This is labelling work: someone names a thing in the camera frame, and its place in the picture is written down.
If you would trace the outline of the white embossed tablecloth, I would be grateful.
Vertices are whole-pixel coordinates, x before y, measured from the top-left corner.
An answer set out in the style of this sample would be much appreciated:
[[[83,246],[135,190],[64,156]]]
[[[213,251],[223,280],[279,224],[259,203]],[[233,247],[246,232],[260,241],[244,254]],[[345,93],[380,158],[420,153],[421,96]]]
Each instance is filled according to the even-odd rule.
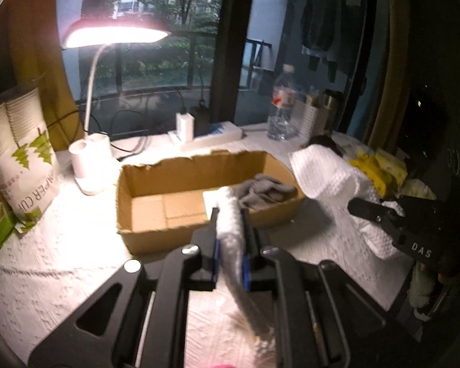
[[[114,200],[113,190],[86,196],[67,178],[44,218],[0,250],[0,332],[19,357],[26,358],[128,260]],[[337,263],[382,307],[393,303],[411,264],[409,258],[378,258],[354,232],[347,212],[313,200],[271,238],[302,261]],[[223,287],[191,295],[187,366],[252,366],[252,342],[231,324],[233,308]]]

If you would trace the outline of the pink plush toy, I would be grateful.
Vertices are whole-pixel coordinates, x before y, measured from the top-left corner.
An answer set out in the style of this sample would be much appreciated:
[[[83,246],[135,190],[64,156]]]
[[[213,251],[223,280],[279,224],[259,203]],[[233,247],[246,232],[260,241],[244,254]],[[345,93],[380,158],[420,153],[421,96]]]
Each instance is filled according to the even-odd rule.
[[[212,366],[212,368],[236,368],[236,367],[233,365],[229,365],[229,364],[220,364],[220,365]]]

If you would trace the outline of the bubble wrap roll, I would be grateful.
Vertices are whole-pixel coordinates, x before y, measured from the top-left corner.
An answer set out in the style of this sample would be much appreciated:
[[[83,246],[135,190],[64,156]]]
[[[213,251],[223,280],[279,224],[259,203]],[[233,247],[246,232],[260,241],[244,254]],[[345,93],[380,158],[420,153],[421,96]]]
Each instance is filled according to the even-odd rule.
[[[218,210],[216,238],[219,245],[219,267],[238,310],[246,316],[261,316],[266,320],[243,284],[245,227],[240,204],[233,189],[225,186],[218,190],[204,191],[203,202],[208,216],[209,210]]]

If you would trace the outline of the white perforated organizer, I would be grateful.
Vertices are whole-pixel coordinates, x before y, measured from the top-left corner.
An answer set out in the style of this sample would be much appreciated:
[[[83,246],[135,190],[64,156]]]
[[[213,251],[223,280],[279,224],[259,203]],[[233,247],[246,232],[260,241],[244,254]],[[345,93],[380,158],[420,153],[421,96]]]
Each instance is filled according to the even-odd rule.
[[[320,136],[324,133],[328,114],[329,109],[325,105],[297,102],[292,111],[292,124],[301,137]]]

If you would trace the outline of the white waffle towel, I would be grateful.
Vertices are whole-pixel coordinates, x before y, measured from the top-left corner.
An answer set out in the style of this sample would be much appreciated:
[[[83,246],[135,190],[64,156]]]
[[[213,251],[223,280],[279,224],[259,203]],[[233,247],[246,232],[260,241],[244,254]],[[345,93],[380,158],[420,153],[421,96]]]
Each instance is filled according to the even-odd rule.
[[[308,198],[316,199],[332,207],[347,210],[353,198],[360,198],[405,214],[400,205],[393,201],[380,201],[370,179],[351,166],[333,150],[312,144],[306,149],[290,154],[292,171]],[[356,235],[363,238],[370,250],[382,260],[397,258],[401,252],[392,244],[391,237],[375,224],[364,218],[349,216]]]

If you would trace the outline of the black charger adapter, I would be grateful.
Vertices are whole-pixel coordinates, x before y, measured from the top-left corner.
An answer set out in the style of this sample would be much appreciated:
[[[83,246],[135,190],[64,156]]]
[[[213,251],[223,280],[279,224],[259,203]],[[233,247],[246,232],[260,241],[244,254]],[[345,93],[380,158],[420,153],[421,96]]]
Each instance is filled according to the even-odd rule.
[[[204,99],[200,99],[192,108],[191,115],[194,117],[194,136],[205,136],[209,133],[211,114]]]

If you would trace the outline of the small black object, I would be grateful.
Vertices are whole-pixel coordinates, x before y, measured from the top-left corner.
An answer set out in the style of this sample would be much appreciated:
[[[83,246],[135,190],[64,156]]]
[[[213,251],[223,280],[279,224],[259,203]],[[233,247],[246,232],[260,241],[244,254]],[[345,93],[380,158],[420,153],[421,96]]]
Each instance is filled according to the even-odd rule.
[[[313,144],[321,145],[332,150],[336,155],[343,157],[343,152],[340,150],[337,143],[330,137],[326,135],[312,136],[308,141],[308,146]]]

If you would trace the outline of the grey dotted glove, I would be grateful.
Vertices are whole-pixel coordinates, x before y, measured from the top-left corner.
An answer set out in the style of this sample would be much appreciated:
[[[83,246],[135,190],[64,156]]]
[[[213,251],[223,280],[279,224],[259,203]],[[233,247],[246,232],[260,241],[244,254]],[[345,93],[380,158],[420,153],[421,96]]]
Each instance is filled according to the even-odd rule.
[[[295,197],[297,188],[260,173],[238,184],[234,193],[242,208],[261,210]]]

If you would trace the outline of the yellow curtain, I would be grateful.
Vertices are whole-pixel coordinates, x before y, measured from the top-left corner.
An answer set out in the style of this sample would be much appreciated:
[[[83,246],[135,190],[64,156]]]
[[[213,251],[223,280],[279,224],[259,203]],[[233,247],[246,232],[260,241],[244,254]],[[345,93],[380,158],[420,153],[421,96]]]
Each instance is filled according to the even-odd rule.
[[[7,21],[15,79],[37,81],[53,148],[66,150],[83,130],[64,69],[56,0],[7,0]]]

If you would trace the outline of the yellow packet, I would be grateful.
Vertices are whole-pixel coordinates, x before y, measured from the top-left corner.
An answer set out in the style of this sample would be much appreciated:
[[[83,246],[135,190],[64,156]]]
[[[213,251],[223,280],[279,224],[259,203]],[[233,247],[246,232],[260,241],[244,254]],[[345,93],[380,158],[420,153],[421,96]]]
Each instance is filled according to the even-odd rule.
[[[394,195],[408,176],[405,162],[382,149],[376,150],[374,154],[360,152],[349,163],[370,179],[381,198]]]

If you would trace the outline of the paper cup package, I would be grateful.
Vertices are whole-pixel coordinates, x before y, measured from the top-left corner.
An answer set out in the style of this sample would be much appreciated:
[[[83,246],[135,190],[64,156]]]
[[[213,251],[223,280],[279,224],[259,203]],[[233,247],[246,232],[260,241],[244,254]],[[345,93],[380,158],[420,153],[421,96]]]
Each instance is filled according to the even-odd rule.
[[[60,167],[36,86],[0,94],[0,192],[21,232],[43,217],[59,193]]]

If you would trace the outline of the brown cardboard box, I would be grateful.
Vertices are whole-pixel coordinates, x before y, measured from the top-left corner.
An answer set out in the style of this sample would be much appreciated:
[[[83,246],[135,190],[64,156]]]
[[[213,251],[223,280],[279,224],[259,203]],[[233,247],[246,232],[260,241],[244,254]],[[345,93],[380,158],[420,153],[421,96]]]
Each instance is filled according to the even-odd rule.
[[[295,190],[279,202],[251,209],[252,224],[258,228],[285,224],[296,215],[305,195],[292,171],[265,151],[217,150],[152,165],[125,165],[117,183],[119,235],[133,254],[171,251],[208,223],[215,191],[224,186],[234,189],[258,174]]]

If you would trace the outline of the clear water bottle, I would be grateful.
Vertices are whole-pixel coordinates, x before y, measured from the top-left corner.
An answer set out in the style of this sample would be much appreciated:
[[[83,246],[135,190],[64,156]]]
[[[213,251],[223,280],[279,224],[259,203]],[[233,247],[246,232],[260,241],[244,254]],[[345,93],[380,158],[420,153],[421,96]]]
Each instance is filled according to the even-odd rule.
[[[284,64],[281,74],[273,83],[266,128],[266,135],[271,140],[286,140],[297,132],[292,124],[292,112],[298,95],[294,72],[294,66]]]

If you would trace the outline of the white charger adapter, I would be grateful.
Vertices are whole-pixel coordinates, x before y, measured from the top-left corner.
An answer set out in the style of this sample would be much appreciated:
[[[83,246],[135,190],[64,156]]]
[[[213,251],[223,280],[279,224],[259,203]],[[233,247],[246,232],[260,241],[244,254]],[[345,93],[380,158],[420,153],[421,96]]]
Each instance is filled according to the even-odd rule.
[[[183,144],[191,142],[194,139],[194,117],[188,113],[176,114],[176,132]]]

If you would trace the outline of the white power strip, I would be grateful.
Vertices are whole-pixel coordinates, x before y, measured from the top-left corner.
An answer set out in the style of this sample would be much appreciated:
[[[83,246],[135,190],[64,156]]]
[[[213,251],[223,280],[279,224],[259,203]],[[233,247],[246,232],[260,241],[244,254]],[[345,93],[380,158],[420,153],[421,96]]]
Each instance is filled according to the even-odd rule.
[[[240,140],[243,137],[243,130],[235,126],[230,121],[225,121],[210,125],[210,132],[205,136],[195,137],[191,142],[183,144],[176,130],[168,132],[171,142],[179,150],[195,150],[201,148],[209,148],[219,144]]]

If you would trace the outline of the cotton swab bag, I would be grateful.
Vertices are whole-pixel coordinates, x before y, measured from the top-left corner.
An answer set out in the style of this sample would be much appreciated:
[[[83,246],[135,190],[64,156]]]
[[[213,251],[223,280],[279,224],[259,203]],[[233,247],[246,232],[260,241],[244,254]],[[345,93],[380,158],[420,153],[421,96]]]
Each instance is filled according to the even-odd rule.
[[[245,335],[252,354],[256,359],[270,358],[275,354],[276,342],[274,329],[261,316],[246,316],[239,310],[228,314],[232,326]]]

